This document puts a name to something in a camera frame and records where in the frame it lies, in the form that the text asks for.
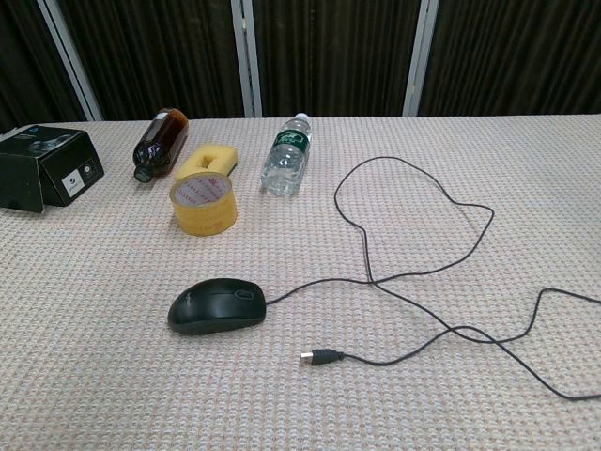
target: yellow tape roll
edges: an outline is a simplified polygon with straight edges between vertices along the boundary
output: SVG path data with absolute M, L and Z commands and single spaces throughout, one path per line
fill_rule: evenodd
M 169 196 L 179 226 L 190 235 L 216 235 L 236 222 L 232 180 L 223 174 L 191 174 L 177 181 Z

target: green bottle label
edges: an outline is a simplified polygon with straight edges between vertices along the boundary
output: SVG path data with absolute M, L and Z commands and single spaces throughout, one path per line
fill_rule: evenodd
M 278 144 L 289 144 L 290 146 L 299 148 L 302 153 L 306 153 L 307 148 L 309 147 L 309 138 L 296 130 L 284 130 L 283 132 L 278 133 L 273 146 L 275 147 Z

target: black bottle cap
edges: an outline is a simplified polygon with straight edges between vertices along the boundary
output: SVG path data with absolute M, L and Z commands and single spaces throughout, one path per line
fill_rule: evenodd
M 141 181 L 142 183 L 148 183 L 154 177 L 154 171 L 152 167 L 146 166 L 145 164 L 140 164 L 135 167 L 135 171 L 133 171 L 133 176 L 136 180 Z

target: product box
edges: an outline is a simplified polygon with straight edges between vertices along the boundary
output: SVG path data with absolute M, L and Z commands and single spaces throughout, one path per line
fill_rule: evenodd
M 65 207 L 104 175 L 86 132 L 34 125 L 0 141 L 0 207 Z

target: sponge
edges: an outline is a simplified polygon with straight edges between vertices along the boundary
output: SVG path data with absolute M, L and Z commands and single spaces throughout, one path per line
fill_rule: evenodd
M 237 163 L 236 148 L 220 144 L 203 144 L 179 168 L 176 173 L 176 181 L 200 172 L 219 172 L 227 176 Z

